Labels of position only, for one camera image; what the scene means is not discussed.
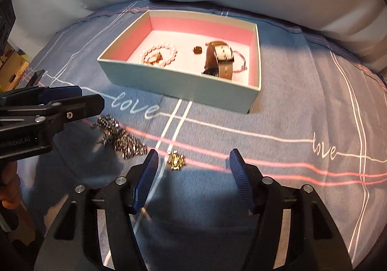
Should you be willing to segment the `person's left hand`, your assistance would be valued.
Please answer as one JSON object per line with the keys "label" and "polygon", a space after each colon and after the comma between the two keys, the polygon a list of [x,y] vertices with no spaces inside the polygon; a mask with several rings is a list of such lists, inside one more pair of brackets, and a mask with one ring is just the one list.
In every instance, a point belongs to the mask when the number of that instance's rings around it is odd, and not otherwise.
{"label": "person's left hand", "polygon": [[3,185],[0,190],[0,198],[2,205],[7,209],[16,209],[21,202],[22,193],[17,169],[17,162],[9,162],[1,173]]}

